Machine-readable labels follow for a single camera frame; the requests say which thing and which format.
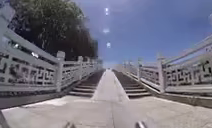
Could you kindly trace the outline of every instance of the staircase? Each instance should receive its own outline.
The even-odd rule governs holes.
[[[130,99],[151,96],[151,94],[136,81],[130,79],[120,72],[115,70],[113,71]]]
[[[90,76],[86,81],[75,86],[68,95],[92,97],[97,88],[98,82],[104,71],[99,71]]]

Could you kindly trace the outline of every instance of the stone pathway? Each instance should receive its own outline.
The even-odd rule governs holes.
[[[129,100],[114,73],[107,70],[91,99],[73,96],[3,110],[11,128],[212,128],[212,109],[155,97]]]

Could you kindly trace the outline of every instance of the white stone balustrade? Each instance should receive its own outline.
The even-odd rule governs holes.
[[[137,78],[152,87],[158,86],[162,93],[212,93],[212,35],[180,56],[158,57],[157,64],[146,63],[133,69],[135,66],[124,63],[119,67],[134,76],[139,71]]]
[[[7,26],[14,10],[0,10],[0,92],[57,91],[102,68],[99,61],[64,61],[23,39]]]

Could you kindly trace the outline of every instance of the blue sky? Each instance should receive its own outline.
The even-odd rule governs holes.
[[[89,18],[87,26],[107,66],[138,57],[152,62],[158,52],[176,56],[212,34],[212,0],[74,1]]]

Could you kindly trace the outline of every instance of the green foliage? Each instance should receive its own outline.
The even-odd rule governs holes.
[[[61,50],[67,60],[97,57],[97,41],[85,27],[82,10],[62,0],[11,0],[16,16],[10,27],[52,55]]]

